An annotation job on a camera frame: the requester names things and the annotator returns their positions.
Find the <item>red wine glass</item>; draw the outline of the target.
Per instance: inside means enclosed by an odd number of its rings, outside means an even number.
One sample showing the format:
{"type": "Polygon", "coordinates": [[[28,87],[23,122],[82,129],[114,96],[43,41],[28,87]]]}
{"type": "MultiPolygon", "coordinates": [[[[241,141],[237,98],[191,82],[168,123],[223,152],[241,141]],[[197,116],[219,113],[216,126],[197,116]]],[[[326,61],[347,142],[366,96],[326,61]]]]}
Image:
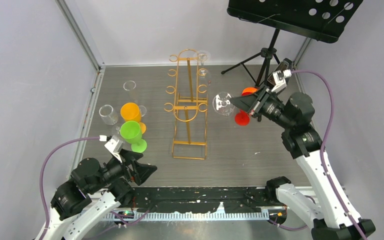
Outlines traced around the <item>red wine glass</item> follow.
{"type": "Polygon", "coordinates": [[[246,112],[240,110],[239,113],[235,115],[234,121],[239,126],[247,126],[250,122],[250,117],[246,112]]]}

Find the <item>green wine glass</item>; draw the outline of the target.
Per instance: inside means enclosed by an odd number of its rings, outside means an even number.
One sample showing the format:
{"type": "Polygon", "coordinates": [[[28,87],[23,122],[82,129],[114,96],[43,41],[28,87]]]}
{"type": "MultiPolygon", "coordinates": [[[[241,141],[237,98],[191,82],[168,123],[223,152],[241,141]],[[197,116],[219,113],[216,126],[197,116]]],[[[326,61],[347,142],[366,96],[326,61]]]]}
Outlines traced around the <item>green wine glass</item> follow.
{"type": "Polygon", "coordinates": [[[126,121],[120,127],[121,137],[130,144],[131,150],[143,153],[147,149],[147,142],[143,139],[141,126],[136,121],[126,121]]]}

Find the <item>yellow wine glass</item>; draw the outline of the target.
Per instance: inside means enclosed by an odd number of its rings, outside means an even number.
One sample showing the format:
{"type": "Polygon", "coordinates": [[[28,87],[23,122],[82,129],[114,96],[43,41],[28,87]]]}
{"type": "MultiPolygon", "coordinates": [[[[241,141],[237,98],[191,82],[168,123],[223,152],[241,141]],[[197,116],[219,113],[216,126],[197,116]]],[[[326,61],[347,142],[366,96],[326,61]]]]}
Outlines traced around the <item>yellow wine glass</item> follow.
{"type": "Polygon", "coordinates": [[[147,130],[146,125],[142,122],[142,114],[140,107],[134,102],[125,103],[120,109],[120,115],[125,122],[134,121],[139,123],[141,133],[147,130]]]}

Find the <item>gold wire glass rack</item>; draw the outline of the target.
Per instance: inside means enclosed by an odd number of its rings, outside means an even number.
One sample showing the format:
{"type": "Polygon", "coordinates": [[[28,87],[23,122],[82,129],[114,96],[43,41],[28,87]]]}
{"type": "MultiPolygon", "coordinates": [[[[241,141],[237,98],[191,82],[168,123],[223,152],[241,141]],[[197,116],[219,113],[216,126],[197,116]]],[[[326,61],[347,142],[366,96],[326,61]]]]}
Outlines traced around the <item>gold wire glass rack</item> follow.
{"type": "Polygon", "coordinates": [[[167,75],[174,83],[165,89],[172,101],[164,104],[164,111],[174,117],[174,159],[206,160],[208,155],[208,86],[198,76],[197,52],[187,48],[169,56],[175,67],[167,75]]]}

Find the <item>clear wine glass front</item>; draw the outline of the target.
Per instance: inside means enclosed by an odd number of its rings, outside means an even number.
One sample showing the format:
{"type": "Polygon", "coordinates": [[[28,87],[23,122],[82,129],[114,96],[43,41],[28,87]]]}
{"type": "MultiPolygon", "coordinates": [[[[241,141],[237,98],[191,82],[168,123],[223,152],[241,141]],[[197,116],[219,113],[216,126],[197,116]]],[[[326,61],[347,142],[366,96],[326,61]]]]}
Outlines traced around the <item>clear wine glass front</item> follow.
{"type": "Polygon", "coordinates": [[[128,80],[123,84],[123,89],[128,93],[130,100],[138,105],[140,114],[144,117],[147,113],[147,108],[142,105],[137,83],[133,80],[128,80]]]}

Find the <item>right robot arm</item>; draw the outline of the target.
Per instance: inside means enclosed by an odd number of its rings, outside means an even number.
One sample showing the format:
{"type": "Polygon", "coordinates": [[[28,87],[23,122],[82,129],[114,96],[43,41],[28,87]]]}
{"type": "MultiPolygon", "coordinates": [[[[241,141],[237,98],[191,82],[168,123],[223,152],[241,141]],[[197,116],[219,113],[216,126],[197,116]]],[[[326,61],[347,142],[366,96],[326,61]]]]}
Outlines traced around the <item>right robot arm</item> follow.
{"type": "Polygon", "coordinates": [[[318,203],[304,196],[284,176],[266,183],[265,198],[271,205],[287,205],[307,225],[314,240],[365,240],[376,231],[349,201],[330,165],[324,142],[311,125],[312,99],[293,93],[286,103],[264,87],[230,103],[251,117],[266,117],[283,128],[282,143],[298,163],[318,203]]]}

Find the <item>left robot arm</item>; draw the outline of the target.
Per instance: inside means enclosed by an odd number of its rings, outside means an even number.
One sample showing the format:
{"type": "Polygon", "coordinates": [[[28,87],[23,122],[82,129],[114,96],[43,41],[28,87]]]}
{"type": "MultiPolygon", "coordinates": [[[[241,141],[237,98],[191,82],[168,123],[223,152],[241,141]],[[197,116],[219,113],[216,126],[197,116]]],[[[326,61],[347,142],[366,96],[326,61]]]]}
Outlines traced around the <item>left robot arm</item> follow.
{"type": "Polygon", "coordinates": [[[140,163],[143,154],[121,149],[106,163],[93,157],[80,161],[69,180],[55,191],[45,208],[38,240],[80,240],[104,215],[117,207],[133,207],[135,191],[157,166],[140,163]]]}

